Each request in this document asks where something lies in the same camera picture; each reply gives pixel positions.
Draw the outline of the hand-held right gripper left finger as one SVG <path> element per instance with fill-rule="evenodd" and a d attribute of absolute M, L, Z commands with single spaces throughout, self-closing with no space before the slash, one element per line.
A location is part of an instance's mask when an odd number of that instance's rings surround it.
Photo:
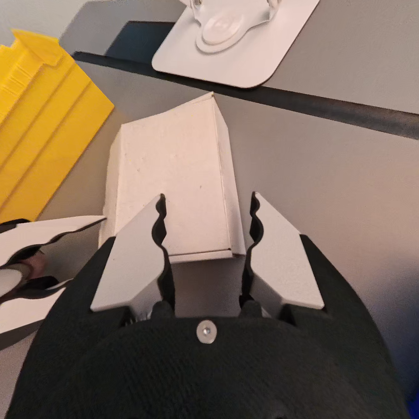
<path fill-rule="evenodd" d="M 127 307 L 135 319 L 148 319 L 160 301 L 174 311 L 175 284 L 163 246 L 166 215 L 165 195 L 159 194 L 116 234 L 92 312 Z"/>

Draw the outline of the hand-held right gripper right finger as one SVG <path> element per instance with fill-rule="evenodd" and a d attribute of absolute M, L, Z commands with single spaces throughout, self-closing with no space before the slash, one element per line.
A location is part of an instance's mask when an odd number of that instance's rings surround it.
<path fill-rule="evenodd" d="M 285 305 L 322 310 L 325 307 L 299 230 L 260 193 L 253 192 L 250 236 L 240 307 L 256 301 L 271 318 Z"/>

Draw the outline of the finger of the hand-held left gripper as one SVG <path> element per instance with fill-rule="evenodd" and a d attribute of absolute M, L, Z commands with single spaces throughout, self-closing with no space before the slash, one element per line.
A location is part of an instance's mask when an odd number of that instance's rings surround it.
<path fill-rule="evenodd" d="M 63 236 L 83 231 L 106 220 L 103 215 L 66 217 L 36 222 L 13 222 L 1 224 L 0 266 L 16 263 L 31 256 L 44 245 L 52 244 Z"/>
<path fill-rule="evenodd" d="M 53 276 L 28 281 L 18 276 L 2 276 L 0 332 L 44 320 L 70 281 L 58 282 Z"/>

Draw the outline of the white cardboard mailer box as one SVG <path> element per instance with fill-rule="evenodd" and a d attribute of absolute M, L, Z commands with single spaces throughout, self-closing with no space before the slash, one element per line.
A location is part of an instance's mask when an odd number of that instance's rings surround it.
<path fill-rule="evenodd" d="M 228 126 L 213 92 L 121 125 L 109 152 L 98 244 L 160 194 L 171 263 L 246 254 Z"/>

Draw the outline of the yellow plastic bin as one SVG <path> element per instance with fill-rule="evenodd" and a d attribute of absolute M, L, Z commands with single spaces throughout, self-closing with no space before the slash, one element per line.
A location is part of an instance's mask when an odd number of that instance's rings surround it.
<path fill-rule="evenodd" d="M 58 39 L 0 49 L 0 218 L 35 221 L 114 109 Z"/>

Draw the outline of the black tape strip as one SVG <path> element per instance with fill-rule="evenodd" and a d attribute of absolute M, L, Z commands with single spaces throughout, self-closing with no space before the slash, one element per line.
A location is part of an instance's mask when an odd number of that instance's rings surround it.
<path fill-rule="evenodd" d="M 155 53 L 168 35 L 173 22 L 128 21 L 104 55 L 75 51 L 72 57 L 103 67 L 170 81 L 178 85 L 213 91 L 227 97 L 263 104 L 313 117 L 328 119 L 400 137 L 419 139 L 419 116 L 416 113 L 313 96 L 272 87 L 240 89 L 214 82 L 176 76 L 153 69 Z"/>

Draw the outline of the white document stand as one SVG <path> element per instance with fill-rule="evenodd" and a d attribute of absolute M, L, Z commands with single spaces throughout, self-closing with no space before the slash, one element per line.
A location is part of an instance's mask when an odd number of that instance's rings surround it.
<path fill-rule="evenodd" d="M 180 18 L 152 58 L 155 71 L 238 88 L 276 71 L 318 0 L 181 1 Z"/>

